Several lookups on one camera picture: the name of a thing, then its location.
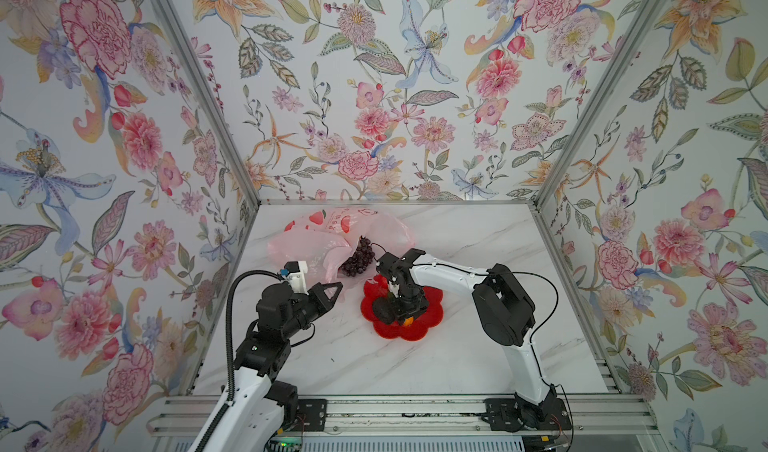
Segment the dark avocado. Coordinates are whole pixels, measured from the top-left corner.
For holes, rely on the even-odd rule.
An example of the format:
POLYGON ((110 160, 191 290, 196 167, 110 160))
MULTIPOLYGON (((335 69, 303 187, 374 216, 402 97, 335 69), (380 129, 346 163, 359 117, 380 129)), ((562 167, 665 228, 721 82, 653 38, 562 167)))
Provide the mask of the dark avocado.
POLYGON ((372 304, 374 317, 384 325, 391 325, 397 320, 396 310, 386 298, 378 298, 372 304))

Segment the red flower-shaped plate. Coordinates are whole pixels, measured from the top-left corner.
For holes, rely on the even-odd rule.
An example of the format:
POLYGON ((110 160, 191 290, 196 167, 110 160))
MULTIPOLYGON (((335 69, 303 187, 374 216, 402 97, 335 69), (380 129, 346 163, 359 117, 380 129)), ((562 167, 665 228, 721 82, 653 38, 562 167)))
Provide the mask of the red flower-shaped plate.
POLYGON ((389 290, 387 280, 376 275, 363 287, 362 316, 382 338, 418 342, 443 320, 443 291, 424 287, 419 301, 409 301, 389 290))

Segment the dark purple grape bunch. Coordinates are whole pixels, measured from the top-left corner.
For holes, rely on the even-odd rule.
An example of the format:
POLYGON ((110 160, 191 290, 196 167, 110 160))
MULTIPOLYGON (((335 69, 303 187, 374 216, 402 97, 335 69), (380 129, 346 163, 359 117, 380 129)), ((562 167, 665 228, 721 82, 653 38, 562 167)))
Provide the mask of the dark purple grape bunch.
POLYGON ((374 262, 373 245, 366 237, 358 241, 354 253, 340 266, 339 272, 346 277, 356 277, 363 274, 374 262))

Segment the pink plastic bag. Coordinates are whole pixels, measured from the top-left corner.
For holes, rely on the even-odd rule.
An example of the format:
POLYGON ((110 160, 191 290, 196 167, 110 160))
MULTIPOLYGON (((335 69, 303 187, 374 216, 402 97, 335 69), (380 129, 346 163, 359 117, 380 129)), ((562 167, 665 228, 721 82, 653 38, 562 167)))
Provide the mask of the pink plastic bag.
POLYGON ((412 232, 395 216, 371 208, 347 207, 321 209, 291 221, 269 241, 267 252, 278 266, 304 262, 310 284, 331 283, 363 238, 396 255, 415 244, 412 232))

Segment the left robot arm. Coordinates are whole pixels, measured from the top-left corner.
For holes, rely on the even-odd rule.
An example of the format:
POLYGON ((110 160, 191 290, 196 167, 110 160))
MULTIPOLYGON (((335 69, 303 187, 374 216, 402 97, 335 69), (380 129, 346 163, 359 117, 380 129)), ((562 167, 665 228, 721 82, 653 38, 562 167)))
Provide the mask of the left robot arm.
POLYGON ((340 282, 317 283, 299 293, 280 282, 263 291, 256 320, 237 349, 228 352, 227 385, 193 451, 263 451, 279 430, 295 423, 297 387, 277 376, 293 336, 332 310, 342 289, 340 282))

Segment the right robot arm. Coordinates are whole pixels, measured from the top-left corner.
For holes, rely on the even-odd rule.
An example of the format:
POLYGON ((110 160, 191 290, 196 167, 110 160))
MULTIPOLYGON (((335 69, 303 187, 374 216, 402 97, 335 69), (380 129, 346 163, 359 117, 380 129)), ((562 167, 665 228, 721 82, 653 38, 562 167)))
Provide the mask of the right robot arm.
POLYGON ((376 272, 365 286, 361 311, 384 338, 424 338, 442 320, 446 292, 472 299, 482 330, 502 347, 513 379, 510 398, 485 401, 485 420, 493 430, 572 428, 566 403, 535 353, 535 305, 508 267, 469 268, 411 249, 401 257, 384 253, 376 272))

